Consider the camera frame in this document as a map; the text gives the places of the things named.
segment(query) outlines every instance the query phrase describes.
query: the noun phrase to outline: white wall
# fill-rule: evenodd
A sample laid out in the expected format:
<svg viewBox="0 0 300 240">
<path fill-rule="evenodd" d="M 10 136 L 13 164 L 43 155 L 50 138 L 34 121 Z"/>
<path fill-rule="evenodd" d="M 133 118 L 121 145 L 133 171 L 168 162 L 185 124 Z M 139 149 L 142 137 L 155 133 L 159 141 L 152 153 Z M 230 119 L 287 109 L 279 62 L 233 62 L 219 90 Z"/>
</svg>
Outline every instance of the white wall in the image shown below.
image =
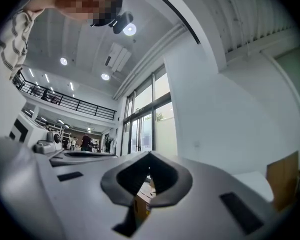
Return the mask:
<svg viewBox="0 0 300 240">
<path fill-rule="evenodd" d="M 106 95 L 84 85 L 80 85 L 75 91 L 75 98 L 112 110 L 118 110 L 118 102 L 113 100 L 110 95 Z"/>
<path fill-rule="evenodd" d="M 299 151 L 300 114 L 284 80 L 262 55 L 215 74 L 189 35 L 164 55 L 178 155 L 238 174 Z"/>
</svg>

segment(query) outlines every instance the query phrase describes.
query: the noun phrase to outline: black rubber pad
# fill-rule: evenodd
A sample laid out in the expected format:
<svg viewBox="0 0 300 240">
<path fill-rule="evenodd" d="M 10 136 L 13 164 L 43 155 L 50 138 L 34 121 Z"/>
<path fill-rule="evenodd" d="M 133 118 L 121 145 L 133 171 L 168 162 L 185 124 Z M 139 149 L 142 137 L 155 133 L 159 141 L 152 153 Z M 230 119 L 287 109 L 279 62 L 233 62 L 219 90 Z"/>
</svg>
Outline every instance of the black rubber pad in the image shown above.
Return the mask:
<svg viewBox="0 0 300 240">
<path fill-rule="evenodd" d="M 67 180 L 72 180 L 78 177 L 83 176 L 83 174 L 81 174 L 79 171 L 77 172 L 71 172 L 68 174 L 62 174 L 62 175 L 58 175 L 58 178 L 61 182 L 67 181 Z"/>
<path fill-rule="evenodd" d="M 227 193 L 220 195 L 220 198 L 246 235 L 263 226 L 263 223 L 236 194 Z"/>
</svg>

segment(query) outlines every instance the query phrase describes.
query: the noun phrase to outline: ceiling light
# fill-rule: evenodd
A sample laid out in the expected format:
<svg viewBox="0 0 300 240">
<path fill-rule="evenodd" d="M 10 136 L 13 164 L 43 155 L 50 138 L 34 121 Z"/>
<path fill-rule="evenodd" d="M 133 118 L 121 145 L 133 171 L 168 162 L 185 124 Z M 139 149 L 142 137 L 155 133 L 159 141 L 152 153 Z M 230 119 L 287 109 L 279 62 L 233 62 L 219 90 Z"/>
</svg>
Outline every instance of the ceiling light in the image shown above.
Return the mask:
<svg viewBox="0 0 300 240">
<path fill-rule="evenodd" d="M 132 36 L 136 33 L 136 26 L 133 23 L 130 23 L 123 29 L 123 32 L 127 36 Z"/>
<path fill-rule="evenodd" d="M 61 61 L 61 64 L 64 66 L 66 66 L 68 64 L 68 60 L 66 58 L 61 58 L 60 61 Z"/>
<path fill-rule="evenodd" d="M 108 74 L 105 74 L 105 73 L 103 73 L 103 74 L 101 75 L 101 77 L 102 77 L 102 79 L 105 80 L 105 81 L 108 81 L 108 80 L 110 79 L 110 76 L 109 76 Z"/>
<path fill-rule="evenodd" d="M 30 73 L 31 73 L 32 77 L 34 77 L 34 75 L 33 75 L 32 71 L 31 71 L 31 69 L 29 69 L 29 71 L 30 71 Z"/>
</svg>

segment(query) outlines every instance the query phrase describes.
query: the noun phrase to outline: ceiling vent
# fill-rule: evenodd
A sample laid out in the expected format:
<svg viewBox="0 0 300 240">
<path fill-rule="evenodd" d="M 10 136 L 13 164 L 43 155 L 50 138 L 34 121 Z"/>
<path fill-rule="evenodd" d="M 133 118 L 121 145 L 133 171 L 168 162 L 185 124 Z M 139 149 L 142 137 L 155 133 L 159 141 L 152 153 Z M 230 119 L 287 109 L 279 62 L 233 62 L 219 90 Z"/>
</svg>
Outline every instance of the ceiling vent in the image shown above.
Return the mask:
<svg viewBox="0 0 300 240">
<path fill-rule="evenodd" d="M 131 55 L 132 54 L 126 48 L 114 42 L 105 61 L 105 66 L 112 68 L 113 72 L 121 72 Z"/>
</svg>

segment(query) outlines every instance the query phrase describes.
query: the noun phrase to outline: black metal railing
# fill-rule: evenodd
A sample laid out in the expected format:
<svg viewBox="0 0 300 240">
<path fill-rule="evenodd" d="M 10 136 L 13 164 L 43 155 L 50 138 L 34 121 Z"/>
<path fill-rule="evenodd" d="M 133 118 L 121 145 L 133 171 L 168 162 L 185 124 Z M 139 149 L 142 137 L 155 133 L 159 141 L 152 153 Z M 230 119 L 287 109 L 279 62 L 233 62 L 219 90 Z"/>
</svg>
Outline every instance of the black metal railing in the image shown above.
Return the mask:
<svg viewBox="0 0 300 240">
<path fill-rule="evenodd" d="M 116 112 L 115 110 L 111 110 L 103 106 L 98 106 L 57 91 L 52 91 L 26 80 L 23 80 L 21 85 L 17 84 L 16 86 L 22 92 L 33 95 L 39 99 L 53 103 L 55 105 L 63 106 L 65 108 L 86 113 L 95 117 L 114 120 L 114 114 Z"/>
</svg>

